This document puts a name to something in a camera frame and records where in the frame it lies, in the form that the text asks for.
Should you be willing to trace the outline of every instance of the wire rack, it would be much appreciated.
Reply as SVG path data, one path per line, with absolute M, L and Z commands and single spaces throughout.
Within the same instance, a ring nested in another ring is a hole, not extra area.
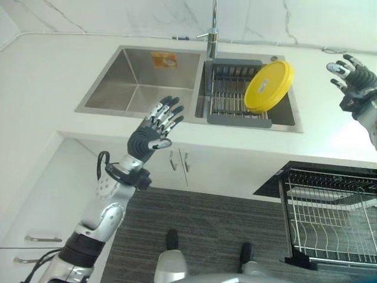
M 268 119 L 267 112 L 253 114 L 244 106 L 244 96 L 260 67 L 215 66 L 212 72 L 210 115 Z
M 291 169 L 284 187 L 293 248 L 312 261 L 377 268 L 377 178 Z

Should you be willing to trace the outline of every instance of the black cable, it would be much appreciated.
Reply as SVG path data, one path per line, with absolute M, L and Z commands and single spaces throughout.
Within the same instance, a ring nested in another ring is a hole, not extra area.
M 97 159 L 97 180 L 99 180 L 101 177 L 101 163 L 102 163 L 102 158 L 104 157 L 104 155 L 106 155 L 105 164 L 108 165 L 108 163 L 110 162 L 109 152 L 103 151 L 99 153 L 98 159 Z
M 34 276 L 35 271 L 37 271 L 38 268 L 41 267 L 46 262 L 52 260 L 55 255 L 49 256 L 48 258 L 46 258 L 46 256 L 53 254 L 53 253 L 56 253 L 56 252 L 60 252 L 60 251 L 61 251 L 61 248 L 60 249 L 53 249 L 52 251 L 49 251 L 49 252 L 45 253 L 43 256 L 41 256 L 39 258 L 39 260 L 35 263 L 30 274 L 26 277 L 26 279 L 24 281 L 21 281 L 21 283 L 30 283 L 32 277 Z

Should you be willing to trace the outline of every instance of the drawer handle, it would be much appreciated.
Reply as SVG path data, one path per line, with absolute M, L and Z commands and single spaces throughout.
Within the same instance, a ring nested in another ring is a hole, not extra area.
M 34 264 L 36 263 L 37 261 L 39 261 L 39 259 L 22 259 L 22 258 L 14 258 L 13 259 L 14 262 L 17 262 L 19 264 Z
M 170 151 L 170 164 L 171 164 L 173 170 L 176 171 L 178 164 L 173 162 L 173 154 L 174 154 L 174 152 L 171 150 Z
M 33 242 L 56 242 L 56 243 L 60 243 L 60 242 L 63 241 L 62 239 L 57 238 L 57 237 L 54 237 L 54 238 L 34 238 L 34 237 L 30 237 L 30 236 L 25 236 L 25 240 L 26 241 L 33 241 Z
M 188 173 L 189 171 L 189 168 L 190 168 L 190 165 L 187 164 L 187 158 L 189 157 L 189 154 L 186 152 L 186 154 L 184 155 L 184 167 L 186 167 L 186 172 Z

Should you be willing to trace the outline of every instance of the dishwasher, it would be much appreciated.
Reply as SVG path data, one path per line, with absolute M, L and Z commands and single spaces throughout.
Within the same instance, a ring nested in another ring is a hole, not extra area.
M 285 263 L 377 274 L 377 174 L 366 171 L 288 164 L 277 173 L 289 246 Z

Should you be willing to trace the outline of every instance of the marble wall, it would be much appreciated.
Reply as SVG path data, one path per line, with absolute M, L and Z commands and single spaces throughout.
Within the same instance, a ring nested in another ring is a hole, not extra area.
M 13 40 L 19 28 L 0 6 L 0 48 Z
M 375 50 L 376 0 L 219 0 L 219 37 Z M 22 32 L 195 37 L 212 0 L 0 0 Z

